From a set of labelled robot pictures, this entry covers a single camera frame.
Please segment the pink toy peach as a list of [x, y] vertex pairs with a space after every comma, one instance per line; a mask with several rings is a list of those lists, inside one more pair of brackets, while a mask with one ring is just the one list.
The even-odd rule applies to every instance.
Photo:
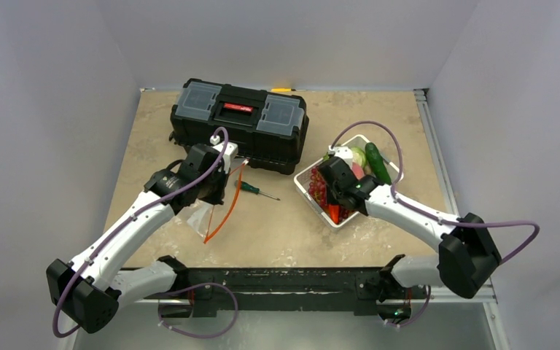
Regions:
[[364, 169], [360, 166], [359, 163], [353, 162], [351, 164], [351, 170], [357, 179], [361, 179], [365, 176]]

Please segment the green toy cucumber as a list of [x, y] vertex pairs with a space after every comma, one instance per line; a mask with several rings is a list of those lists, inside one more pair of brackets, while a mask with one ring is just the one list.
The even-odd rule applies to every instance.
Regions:
[[382, 158], [378, 147], [373, 142], [368, 142], [364, 147], [364, 153], [374, 177], [384, 184], [391, 185], [392, 179], [387, 171], [384, 159]]

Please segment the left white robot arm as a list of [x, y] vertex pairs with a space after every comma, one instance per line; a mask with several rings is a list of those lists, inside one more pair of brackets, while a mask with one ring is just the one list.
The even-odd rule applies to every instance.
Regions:
[[122, 272], [133, 253], [182, 209], [196, 201], [222, 204], [233, 142], [196, 144], [184, 160], [154, 172], [129, 209], [98, 240], [68, 261], [53, 260], [46, 269], [55, 305], [52, 332], [66, 338], [83, 329], [96, 333], [125, 306], [147, 296], [180, 298], [191, 289], [187, 269], [172, 258]]

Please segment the orange toy carrot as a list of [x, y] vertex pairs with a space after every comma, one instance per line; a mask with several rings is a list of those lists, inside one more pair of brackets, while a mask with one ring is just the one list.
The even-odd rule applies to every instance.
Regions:
[[328, 204], [327, 213], [335, 225], [341, 224], [353, 214], [339, 204]]

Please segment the light red toy grapes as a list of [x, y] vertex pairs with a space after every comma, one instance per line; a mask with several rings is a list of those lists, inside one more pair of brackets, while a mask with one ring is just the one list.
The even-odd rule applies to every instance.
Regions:
[[327, 205], [327, 185], [316, 167], [311, 169], [308, 194], [319, 206]]

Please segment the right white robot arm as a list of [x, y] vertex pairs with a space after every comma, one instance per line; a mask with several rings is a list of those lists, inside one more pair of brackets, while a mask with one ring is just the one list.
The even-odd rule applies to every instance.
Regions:
[[391, 297], [410, 287], [446, 287], [473, 298], [501, 265], [502, 257], [480, 217], [458, 218], [396, 193], [371, 175], [356, 178], [339, 157], [317, 168], [333, 201], [341, 207], [388, 222], [424, 242], [434, 254], [398, 255], [381, 269], [380, 286]]

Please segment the clear orange-zip bag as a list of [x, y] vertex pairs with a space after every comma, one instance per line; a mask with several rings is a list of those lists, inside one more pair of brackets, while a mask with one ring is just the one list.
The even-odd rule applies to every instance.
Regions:
[[240, 185], [243, 172], [248, 162], [245, 158], [239, 158], [231, 164], [223, 204], [212, 205], [196, 200], [192, 206], [177, 215], [185, 227], [199, 236], [204, 244], [210, 242], [226, 226], [235, 211], [242, 192]]

